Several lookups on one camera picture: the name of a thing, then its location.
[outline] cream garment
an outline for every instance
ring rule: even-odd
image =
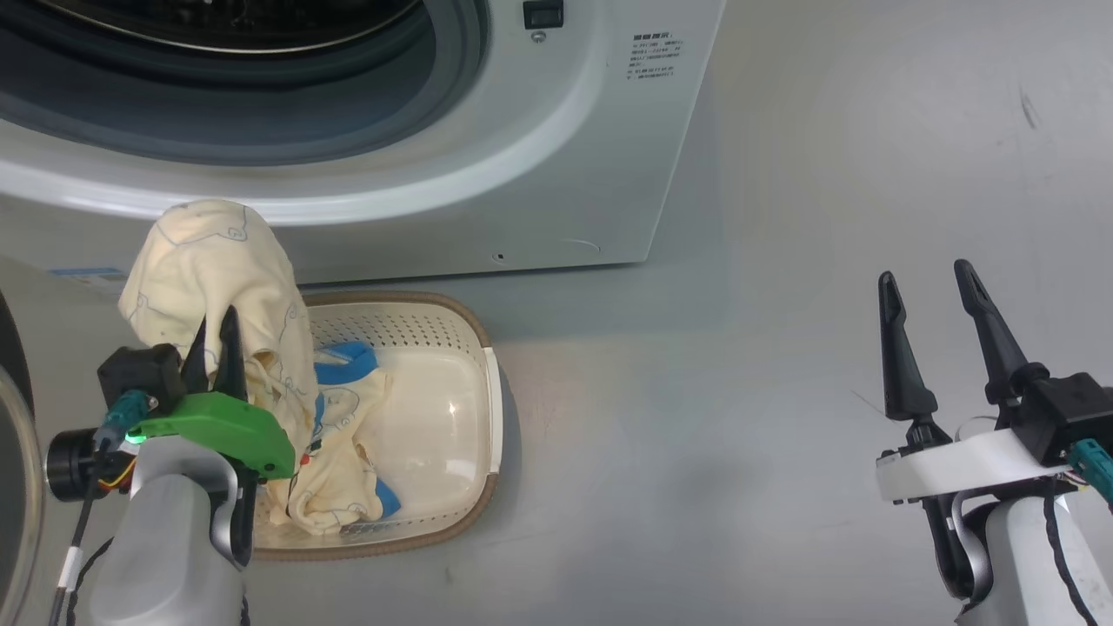
[[[322,534],[358,518],[377,519],[382,506],[373,488],[374,469],[359,456],[366,447],[357,448],[353,439],[356,420],[337,430],[346,436],[321,438],[311,450],[319,393],[313,335],[293,267],[274,233],[255,211],[227,200],[170,208],[147,235],[120,296],[120,313],[144,343],[171,343],[183,358],[207,319],[211,378],[220,350],[219,321],[229,305],[239,313],[248,400],[275,415],[299,456],[312,451],[312,462],[298,466],[293,489],[285,480],[267,485],[270,520]],[[361,383],[363,407],[378,405],[386,376],[380,373]],[[328,398],[323,400],[328,405]],[[366,414],[358,411],[361,423]],[[294,505],[287,507],[287,499]],[[331,513],[341,509],[352,515]]]

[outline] black cable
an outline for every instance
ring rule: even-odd
[[[96,552],[89,557],[89,560],[85,563],[81,567],[81,573],[77,575],[77,584],[73,585],[73,590],[70,593],[69,605],[66,607],[66,626],[75,626],[77,624],[77,593],[81,590],[81,585],[85,584],[85,575],[89,574],[92,569],[92,564],[97,561],[100,557],[108,551],[108,547],[112,545],[112,538],[109,537],[107,541],[97,548]]]
[[[97,499],[97,490],[100,488],[98,481],[100,480],[100,475],[105,471],[105,464],[108,462],[108,444],[109,441],[104,439],[100,441],[100,446],[97,447],[97,451],[93,454],[95,462],[92,463],[92,472],[89,473],[89,486],[85,490],[85,501],[81,502],[81,515],[77,518],[77,527],[73,528],[73,539],[70,541],[70,549],[66,554],[66,560],[69,563],[71,558],[70,555],[81,547],[81,538],[85,537],[85,527],[89,525],[89,513],[92,512],[92,502]],[[66,575],[66,567],[62,567],[62,578],[58,580],[58,589],[55,590],[55,601],[50,607],[50,626],[58,626],[58,620],[62,616],[62,606],[66,604],[66,594],[68,591],[68,576]]]
[[[1058,520],[1055,517],[1055,481],[1051,480],[1048,485],[1051,486],[1050,490],[1044,497],[1044,519],[1047,520],[1047,541],[1051,544],[1051,551],[1055,557],[1055,569],[1058,570],[1058,577],[1066,585],[1066,593],[1071,596],[1074,609],[1085,620],[1086,626],[1097,626],[1097,620],[1090,613],[1086,603],[1082,600],[1082,594],[1078,593],[1078,587],[1074,584],[1074,578],[1071,577],[1071,570],[1066,567],[1066,556],[1063,554],[1063,544],[1058,538]]]
[[[299,473],[302,473],[301,470],[295,470],[294,476],[289,479],[289,489],[286,490],[286,517],[293,517],[289,515],[289,499],[294,497],[294,487],[297,487],[297,476]]]

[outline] blue trim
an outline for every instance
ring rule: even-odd
[[[348,384],[367,378],[378,366],[378,361],[371,348],[357,341],[325,348],[323,352],[347,362],[314,363],[313,371],[317,374],[317,383],[319,384]]]
[[[378,496],[378,501],[383,502],[383,517],[380,519],[385,519],[398,512],[398,509],[402,508],[402,502],[398,502],[398,497],[394,495],[394,491],[385,482],[377,478],[375,481],[375,496]]]
[[[313,437],[316,438],[321,434],[321,423],[325,419],[325,394],[318,393],[317,400],[314,404],[314,415],[313,415]]]

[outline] teal connector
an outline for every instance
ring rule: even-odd
[[[1113,458],[1093,439],[1083,439],[1071,446],[1066,457],[1074,471],[1097,490],[1105,501],[1113,505]]]
[[[97,429],[93,436],[93,444],[99,447],[100,442],[108,440],[108,452],[115,452],[120,448],[120,442],[128,431],[139,426],[139,422],[147,419],[150,413],[150,404],[147,394],[132,389],[127,391],[112,404],[112,408],[105,414],[105,421]]]

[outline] white plastic basket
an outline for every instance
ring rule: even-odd
[[[316,346],[359,341],[393,378],[367,418],[378,476],[402,508],[387,519],[314,536],[255,520],[255,556],[327,560],[446,541],[494,495],[502,461],[502,389],[486,332],[459,302],[435,294],[338,292],[305,299]]]

